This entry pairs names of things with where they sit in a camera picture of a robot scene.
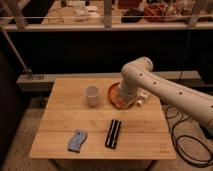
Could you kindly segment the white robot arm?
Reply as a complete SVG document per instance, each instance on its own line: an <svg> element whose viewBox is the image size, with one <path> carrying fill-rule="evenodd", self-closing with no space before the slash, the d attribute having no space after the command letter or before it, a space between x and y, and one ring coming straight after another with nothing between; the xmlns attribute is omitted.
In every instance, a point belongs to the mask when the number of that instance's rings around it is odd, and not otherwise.
<svg viewBox="0 0 213 171"><path fill-rule="evenodd" d="M144 88L167 103L188 114L213 133L213 96L168 81L152 73L153 63L148 57L140 57L122 67L122 80L118 96L129 103L138 88Z"/></svg>

